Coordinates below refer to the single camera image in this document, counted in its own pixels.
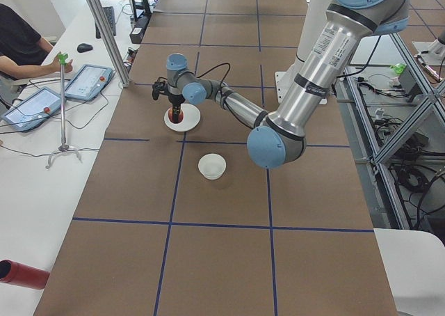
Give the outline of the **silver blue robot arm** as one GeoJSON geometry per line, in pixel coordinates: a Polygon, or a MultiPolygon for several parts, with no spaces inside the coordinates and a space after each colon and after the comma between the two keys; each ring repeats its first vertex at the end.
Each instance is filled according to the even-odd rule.
{"type": "Polygon", "coordinates": [[[276,168],[298,159],[305,151],[305,125],[326,98],[362,38],[402,31],[408,23],[410,0],[331,0],[327,22],[282,99],[268,112],[239,95],[223,81],[198,79],[186,57],[166,60],[165,91],[175,118],[181,103],[217,102],[251,129],[247,139],[251,160],[262,168],[276,168]]]}

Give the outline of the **person's hand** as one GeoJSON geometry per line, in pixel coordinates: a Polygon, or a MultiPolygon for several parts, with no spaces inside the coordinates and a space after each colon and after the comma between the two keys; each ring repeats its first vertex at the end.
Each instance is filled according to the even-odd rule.
{"type": "MultiPolygon", "coordinates": [[[[70,59],[68,62],[64,64],[64,73],[69,73],[73,70],[72,62],[73,60],[70,59]]],[[[58,57],[55,57],[51,62],[51,69],[53,70],[53,72],[60,72],[61,65],[58,57]]]]}

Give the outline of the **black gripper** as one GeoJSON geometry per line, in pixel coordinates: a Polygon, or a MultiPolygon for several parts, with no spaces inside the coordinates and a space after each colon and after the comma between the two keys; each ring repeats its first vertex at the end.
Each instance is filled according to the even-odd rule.
{"type": "Polygon", "coordinates": [[[174,110],[179,110],[179,112],[177,114],[177,122],[180,123],[182,121],[182,110],[180,110],[180,109],[181,109],[181,105],[184,103],[184,96],[169,94],[169,101],[172,104],[172,109],[170,109],[170,121],[171,122],[176,121],[174,110]]]}

